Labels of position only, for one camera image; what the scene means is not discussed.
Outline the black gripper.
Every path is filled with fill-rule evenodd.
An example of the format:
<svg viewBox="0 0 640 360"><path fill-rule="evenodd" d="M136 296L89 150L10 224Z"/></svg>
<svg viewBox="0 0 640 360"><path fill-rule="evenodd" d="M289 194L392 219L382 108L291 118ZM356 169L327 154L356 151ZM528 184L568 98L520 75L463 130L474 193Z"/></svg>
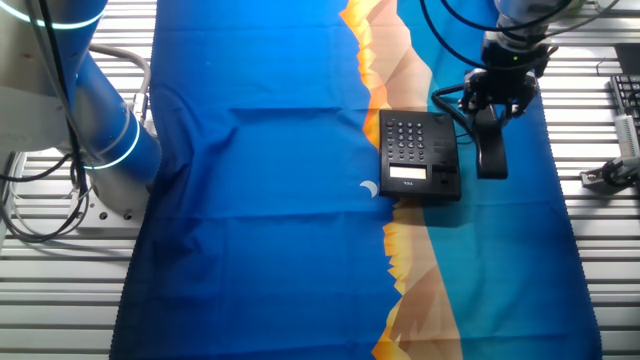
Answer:
<svg viewBox="0 0 640 360"><path fill-rule="evenodd" d="M465 75L460 110L475 117L479 108L504 105L506 119L522 116L539 93L537 79L544 74L549 49L544 43L518 49L506 37L485 37L483 67Z"/></svg>

